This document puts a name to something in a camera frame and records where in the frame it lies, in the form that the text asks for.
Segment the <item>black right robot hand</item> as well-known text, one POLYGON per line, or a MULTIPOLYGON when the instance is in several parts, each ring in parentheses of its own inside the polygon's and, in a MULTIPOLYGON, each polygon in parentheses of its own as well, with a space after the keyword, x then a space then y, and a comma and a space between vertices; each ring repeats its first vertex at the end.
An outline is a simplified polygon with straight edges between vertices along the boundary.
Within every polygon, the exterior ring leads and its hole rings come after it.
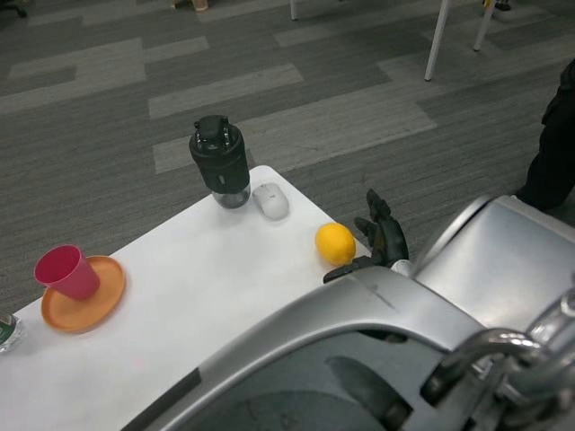
POLYGON ((366 236, 371 254, 354 258, 351 263, 340 265, 328 272, 323 277, 325 284, 363 268, 373 266, 391 268, 395 262, 409 259, 403 229, 392 216, 386 201, 372 189, 367 192, 366 199, 370 219, 355 217, 354 224, 366 236))

